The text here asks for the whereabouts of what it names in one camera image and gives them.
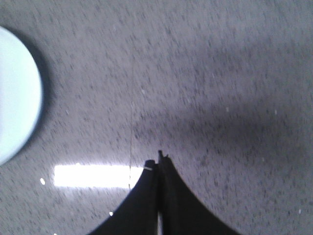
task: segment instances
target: white speck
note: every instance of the white speck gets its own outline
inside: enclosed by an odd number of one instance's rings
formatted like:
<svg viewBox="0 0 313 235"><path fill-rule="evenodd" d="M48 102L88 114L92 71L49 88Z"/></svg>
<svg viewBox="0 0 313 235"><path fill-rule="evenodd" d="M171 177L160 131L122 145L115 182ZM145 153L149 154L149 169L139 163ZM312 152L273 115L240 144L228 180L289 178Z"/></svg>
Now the white speck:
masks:
<svg viewBox="0 0 313 235"><path fill-rule="evenodd" d="M45 180L44 180L43 178L40 178L40 183L41 183L42 185L45 185Z"/></svg>

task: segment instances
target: white circular object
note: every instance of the white circular object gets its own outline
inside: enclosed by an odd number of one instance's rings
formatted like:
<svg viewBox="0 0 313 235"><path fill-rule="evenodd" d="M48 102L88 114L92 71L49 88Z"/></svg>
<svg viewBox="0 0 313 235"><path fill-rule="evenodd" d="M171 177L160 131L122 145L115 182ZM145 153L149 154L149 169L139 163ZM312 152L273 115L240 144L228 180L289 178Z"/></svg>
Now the white circular object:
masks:
<svg viewBox="0 0 313 235"><path fill-rule="evenodd" d="M43 101L36 63L24 44L0 27L0 165L34 131Z"/></svg>

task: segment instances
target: speckled floor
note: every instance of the speckled floor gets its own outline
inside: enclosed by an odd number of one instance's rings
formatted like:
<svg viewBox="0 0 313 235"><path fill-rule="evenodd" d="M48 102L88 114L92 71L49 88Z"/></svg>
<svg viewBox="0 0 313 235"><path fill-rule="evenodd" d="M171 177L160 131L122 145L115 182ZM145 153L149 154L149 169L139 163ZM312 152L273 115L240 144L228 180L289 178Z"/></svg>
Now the speckled floor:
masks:
<svg viewBox="0 0 313 235"><path fill-rule="evenodd" d="M55 186L55 166L159 149L243 235L313 234L312 1L1 0L0 25L45 85L0 166L1 235L86 234L129 188Z"/></svg>

